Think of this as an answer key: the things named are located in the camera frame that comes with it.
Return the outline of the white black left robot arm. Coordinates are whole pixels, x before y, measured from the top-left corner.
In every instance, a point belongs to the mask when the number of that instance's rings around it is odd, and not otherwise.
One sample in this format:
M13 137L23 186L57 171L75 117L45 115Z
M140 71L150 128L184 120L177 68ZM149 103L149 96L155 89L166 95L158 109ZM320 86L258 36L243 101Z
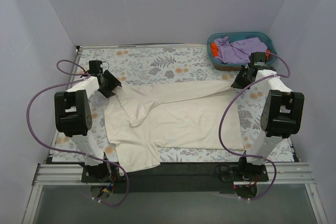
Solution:
M93 116L89 98L100 92L108 99L115 95L114 90L121 86L121 82L108 70L103 70L102 65L100 60L89 61L89 69L81 76L83 80L66 91L57 92L54 105L58 132L69 137L79 152L84 153L88 175L106 182L111 178L112 170L91 131Z

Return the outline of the cream white t shirt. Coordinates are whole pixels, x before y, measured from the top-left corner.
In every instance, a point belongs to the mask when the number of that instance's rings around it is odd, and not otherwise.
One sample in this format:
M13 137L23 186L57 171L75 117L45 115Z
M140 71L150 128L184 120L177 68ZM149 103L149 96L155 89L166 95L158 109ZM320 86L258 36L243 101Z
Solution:
M242 151L231 85L211 80L117 88L104 123L120 165L127 172L159 166L159 148Z

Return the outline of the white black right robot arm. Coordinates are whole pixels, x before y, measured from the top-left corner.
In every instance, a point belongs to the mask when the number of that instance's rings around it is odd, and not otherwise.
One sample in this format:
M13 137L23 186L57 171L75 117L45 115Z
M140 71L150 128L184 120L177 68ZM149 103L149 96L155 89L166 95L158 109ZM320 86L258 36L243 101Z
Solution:
M256 180L266 172L265 158L282 140L297 134L302 119L305 97L300 92L289 89L272 66L267 65L265 52L253 52L250 63L242 67L232 88L243 89L260 81L267 95L260 117L261 131L253 145L240 157L237 173L242 180Z

